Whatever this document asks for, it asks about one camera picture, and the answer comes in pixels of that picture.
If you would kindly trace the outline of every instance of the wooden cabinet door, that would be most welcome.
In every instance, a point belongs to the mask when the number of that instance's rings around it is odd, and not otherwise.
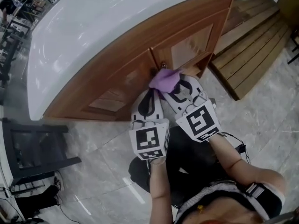
[[[70,113],[70,118],[130,120],[131,105],[148,88],[156,72],[157,66],[147,50],[113,73],[107,73],[97,88],[90,87],[93,93],[85,96],[81,101],[84,103]]]
[[[228,9],[206,17],[152,47],[159,67],[168,69],[190,67],[210,55],[224,26]]]

